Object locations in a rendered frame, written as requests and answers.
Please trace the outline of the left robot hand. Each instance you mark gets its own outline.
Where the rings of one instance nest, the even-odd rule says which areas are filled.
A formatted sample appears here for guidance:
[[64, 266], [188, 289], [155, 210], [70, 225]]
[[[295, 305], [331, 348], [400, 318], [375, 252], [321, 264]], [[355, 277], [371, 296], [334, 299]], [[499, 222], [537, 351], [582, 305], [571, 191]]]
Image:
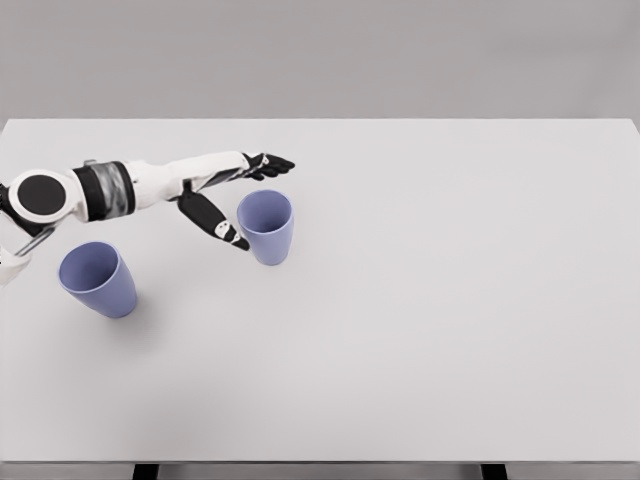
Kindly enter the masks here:
[[269, 153], [229, 151], [176, 160], [167, 164], [164, 195], [206, 234], [243, 251], [249, 242], [201, 190], [239, 179], [262, 181], [287, 174], [295, 163]]

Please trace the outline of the blue plastic cup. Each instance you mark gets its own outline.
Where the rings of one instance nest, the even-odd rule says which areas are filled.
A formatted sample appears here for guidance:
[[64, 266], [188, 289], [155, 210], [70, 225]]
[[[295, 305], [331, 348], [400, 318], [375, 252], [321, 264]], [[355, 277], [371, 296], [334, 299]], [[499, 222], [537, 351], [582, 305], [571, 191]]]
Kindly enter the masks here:
[[285, 261], [294, 229], [294, 211], [288, 197], [268, 189], [251, 192], [240, 201], [236, 215], [260, 263], [275, 266]]
[[57, 277], [67, 293], [102, 316], [122, 318], [137, 306], [131, 272], [110, 243], [91, 241], [70, 250], [59, 264]]

